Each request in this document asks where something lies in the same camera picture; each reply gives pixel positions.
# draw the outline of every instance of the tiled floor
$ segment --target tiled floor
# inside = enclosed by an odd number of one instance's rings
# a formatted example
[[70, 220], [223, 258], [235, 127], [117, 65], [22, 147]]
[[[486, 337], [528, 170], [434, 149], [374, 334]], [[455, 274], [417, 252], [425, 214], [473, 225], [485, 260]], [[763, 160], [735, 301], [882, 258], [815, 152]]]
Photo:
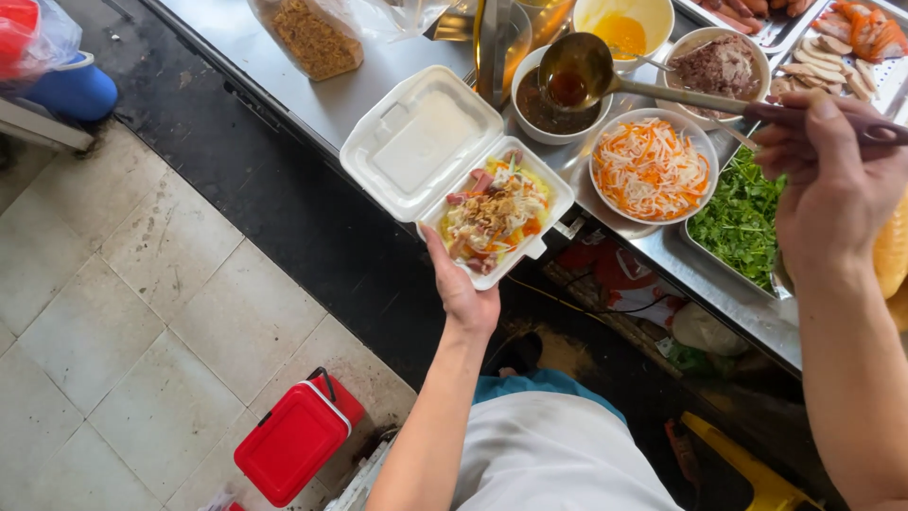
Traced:
[[321, 509], [415, 393], [122, 125], [0, 171], [0, 509], [272, 509], [233, 449], [325, 366], [367, 417], [288, 507]]

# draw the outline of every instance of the shredded daikon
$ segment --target shredded daikon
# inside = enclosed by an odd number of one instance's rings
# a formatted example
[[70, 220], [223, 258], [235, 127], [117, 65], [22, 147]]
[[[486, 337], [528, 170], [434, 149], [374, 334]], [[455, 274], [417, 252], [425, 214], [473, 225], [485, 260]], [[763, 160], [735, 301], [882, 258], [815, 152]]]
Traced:
[[700, 206], [709, 163], [667, 121], [621, 123], [593, 151], [595, 181], [615, 207], [641, 220], [671, 220]]

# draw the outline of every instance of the bread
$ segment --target bread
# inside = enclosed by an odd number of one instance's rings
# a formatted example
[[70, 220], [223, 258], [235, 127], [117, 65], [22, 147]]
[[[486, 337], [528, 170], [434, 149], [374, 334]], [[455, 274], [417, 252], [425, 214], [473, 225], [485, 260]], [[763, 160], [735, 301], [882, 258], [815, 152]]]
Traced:
[[895, 295], [908, 275], [908, 190], [873, 243], [873, 271], [883, 298]]
[[895, 327], [901, 334], [908, 330], [908, 285], [903, 284], [892, 298], [886, 300], [889, 316], [893, 317]]

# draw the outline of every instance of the red cooler box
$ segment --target red cooler box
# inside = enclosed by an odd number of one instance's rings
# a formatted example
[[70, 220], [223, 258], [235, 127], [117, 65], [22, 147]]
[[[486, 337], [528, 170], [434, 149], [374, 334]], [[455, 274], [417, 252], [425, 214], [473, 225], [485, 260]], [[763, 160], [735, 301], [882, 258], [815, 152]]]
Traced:
[[233, 461], [273, 506], [287, 506], [365, 413], [319, 367], [274, 405], [233, 452]]

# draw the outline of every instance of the white bowl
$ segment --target white bowl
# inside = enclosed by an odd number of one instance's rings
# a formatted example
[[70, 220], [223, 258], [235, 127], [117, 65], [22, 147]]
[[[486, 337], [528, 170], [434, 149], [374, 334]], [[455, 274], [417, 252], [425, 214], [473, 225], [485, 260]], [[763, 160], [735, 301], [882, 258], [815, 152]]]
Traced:
[[612, 209], [615, 213], [639, 222], [640, 224], [647, 225], [670, 225], [677, 224], [678, 222], [683, 222], [690, 218], [693, 215], [696, 215], [703, 207], [709, 202], [709, 199], [712, 198], [713, 192], [716, 190], [716, 184], [719, 182], [719, 158], [716, 156], [716, 148], [713, 147], [713, 143], [709, 140], [709, 136], [705, 131], [700, 129], [693, 121], [687, 117], [680, 115], [676, 112], [671, 112], [668, 110], [663, 110], [662, 108], [640, 108], [639, 110], [631, 110], [626, 114], [619, 115], [605, 125], [599, 134], [593, 139], [593, 150], [596, 150], [596, 147], [599, 145], [599, 140], [602, 138], [604, 133], [608, 133], [610, 130], [615, 129], [619, 123], [634, 123], [637, 121], [642, 121], [649, 117], [657, 117], [663, 121], [668, 121], [673, 128], [675, 128], [675, 133], [678, 136], [684, 135], [689, 136], [691, 143], [696, 147], [697, 152], [703, 155], [706, 158], [706, 161], [709, 164], [709, 175], [707, 177], [706, 193], [700, 199], [700, 206], [696, 209], [689, 211], [685, 215], [681, 215], [678, 218], [672, 218], [671, 220], [641, 220], [640, 218], [634, 218], [631, 215], [621, 211], [617, 206], [613, 205], [604, 195], [602, 191], [599, 190], [599, 187], [596, 186], [596, 175], [594, 165], [596, 160], [591, 156], [589, 158], [589, 178], [592, 181], [593, 188], [596, 189], [596, 193], [599, 194], [599, 198], [602, 199], [602, 202], [606, 203], [608, 207]]
[[[699, 45], [704, 45], [709, 41], [719, 37], [720, 35], [732, 34], [732, 35], [741, 35], [740, 32], [736, 30], [731, 30], [729, 28], [720, 28], [718, 26], [709, 26], [707, 28], [697, 29], [684, 37], [681, 37], [675, 44], [672, 46], [672, 49], [666, 54], [665, 60], [663, 63], [667, 63], [672, 57], [675, 56], [676, 52], [683, 48], [684, 46], [694, 43], [695, 45], [689, 49], [694, 49]], [[756, 64], [756, 72], [759, 74], [760, 79], [760, 91], [757, 93], [754, 101], [763, 101], [766, 99], [766, 96], [769, 94], [769, 84], [772, 81], [772, 73], [770, 72], [769, 59], [766, 58], [766, 54], [763, 53], [763, 50], [760, 49], [760, 46], [757, 46], [756, 43], [750, 38], [742, 36], [743, 39], [753, 48], [754, 50], [754, 62]], [[663, 87], [667, 87], [668, 83], [666, 81], [666, 72], [659, 70], [656, 74], [656, 84]], [[706, 117], [701, 115], [694, 114], [687, 109], [686, 106], [680, 105], [678, 103], [672, 103], [670, 101], [664, 101], [662, 99], [657, 99], [656, 104], [660, 108], [666, 110], [671, 110], [672, 112], [678, 112], [681, 115], [684, 115], [688, 119], [694, 121], [696, 125], [700, 126], [706, 131], [718, 129], [718, 126], [709, 120]], [[724, 125], [732, 125], [737, 121], [741, 120], [740, 115], [734, 117], [728, 117], [727, 119], [719, 119], [719, 122]]]
[[[653, 55], [672, 35], [675, 27], [675, 8], [672, 0], [577, 0], [571, 27], [574, 32], [590, 32], [605, 14], [616, 13], [637, 20], [646, 34], [646, 53]], [[615, 59], [615, 70], [619, 73], [632, 71], [643, 64], [636, 58], [629, 60]]]
[[564, 145], [570, 144], [571, 142], [576, 142], [578, 140], [583, 140], [593, 132], [593, 130], [598, 129], [602, 126], [602, 122], [605, 120], [606, 115], [608, 114], [608, 109], [612, 107], [612, 95], [608, 95], [602, 98], [602, 107], [599, 108], [599, 117], [596, 118], [596, 122], [593, 123], [589, 128], [572, 133], [570, 135], [555, 135], [542, 131], [541, 129], [533, 126], [529, 123], [526, 117], [520, 113], [520, 109], [517, 108], [517, 89], [520, 86], [520, 82], [523, 81], [523, 77], [527, 75], [534, 67], [539, 66], [539, 62], [542, 60], [542, 55], [546, 53], [548, 46], [542, 46], [536, 51], [524, 57], [523, 61], [520, 62], [520, 65], [517, 66], [517, 71], [514, 72], [514, 79], [511, 81], [511, 101], [514, 103], [514, 110], [517, 112], [517, 123], [523, 128], [524, 133], [529, 135], [530, 138], [548, 145]]

